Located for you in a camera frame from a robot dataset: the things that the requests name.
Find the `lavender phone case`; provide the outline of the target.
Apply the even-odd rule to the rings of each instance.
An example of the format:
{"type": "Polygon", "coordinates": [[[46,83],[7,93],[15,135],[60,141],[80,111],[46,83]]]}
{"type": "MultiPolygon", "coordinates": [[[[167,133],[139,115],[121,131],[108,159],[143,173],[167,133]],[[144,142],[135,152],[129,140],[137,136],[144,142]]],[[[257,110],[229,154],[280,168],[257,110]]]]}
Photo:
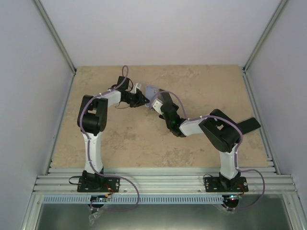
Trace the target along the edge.
{"type": "Polygon", "coordinates": [[[158,92],[158,88],[152,85],[146,85],[145,87],[145,96],[150,100],[155,93],[158,92]]]}

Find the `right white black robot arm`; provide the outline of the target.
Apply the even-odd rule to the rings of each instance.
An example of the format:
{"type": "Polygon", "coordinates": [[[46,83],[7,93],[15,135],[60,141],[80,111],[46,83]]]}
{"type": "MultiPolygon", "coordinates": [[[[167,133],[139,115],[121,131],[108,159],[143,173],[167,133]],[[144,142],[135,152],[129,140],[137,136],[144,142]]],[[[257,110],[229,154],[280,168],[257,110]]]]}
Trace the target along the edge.
{"type": "Polygon", "coordinates": [[[157,92],[151,97],[149,108],[154,109],[165,120],[166,127],[176,137],[204,134],[220,154],[221,168],[217,180],[222,189],[232,191],[237,187],[241,176],[237,150],[242,143],[242,131],[218,109],[194,119],[181,118],[177,113],[178,106],[173,103],[170,94],[170,91],[157,92]]]}

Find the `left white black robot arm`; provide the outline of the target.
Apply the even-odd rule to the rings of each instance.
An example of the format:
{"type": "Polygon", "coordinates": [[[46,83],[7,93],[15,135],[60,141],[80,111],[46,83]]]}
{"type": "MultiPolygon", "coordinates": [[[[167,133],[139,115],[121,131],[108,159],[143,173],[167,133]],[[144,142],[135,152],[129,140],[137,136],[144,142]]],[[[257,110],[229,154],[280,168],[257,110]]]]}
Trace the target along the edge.
{"type": "Polygon", "coordinates": [[[102,134],[106,128],[108,108],[125,102],[131,108],[149,103],[141,92],[141,84],[136,83],[128,90],[130,79],[120,76],[118,82],[106,92],[96,96],[85,95],[80,106],[77,125],[83,133],[86,162],[77,183],[78,192],[118,191],[120,179],[105,177],[101,158],[102,134]]]}

